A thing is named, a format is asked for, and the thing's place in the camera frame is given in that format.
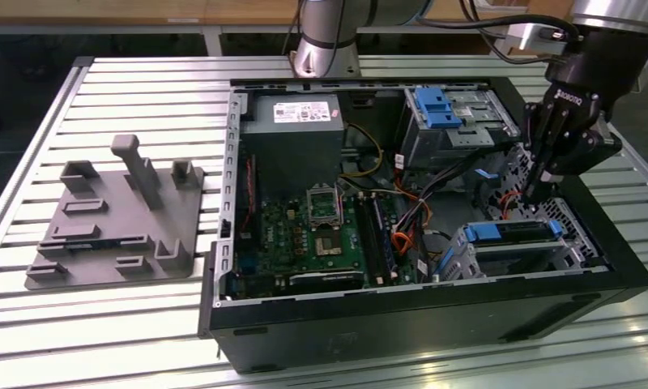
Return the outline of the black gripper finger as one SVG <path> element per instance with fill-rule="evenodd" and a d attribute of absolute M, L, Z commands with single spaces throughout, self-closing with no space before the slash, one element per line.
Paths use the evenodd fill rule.
<path fill-rule="evenodd" d="M 533 161 L 522 187 L 522 198 L 526 203 L 542 203 L 551 195 L 555 179 L 549 166 L 569 117 L 570 110 L 554 102 L 526 105 L 523 146 L 531 153 Z"/>
<path fill-rule="evenodd" d="M 599 117 L 589 129 L 557 141 L 545 171 L 550 176 L 578 176 L 617 155 L 622 148 L 623 141 L 611 132 L 606 119 Z"/>

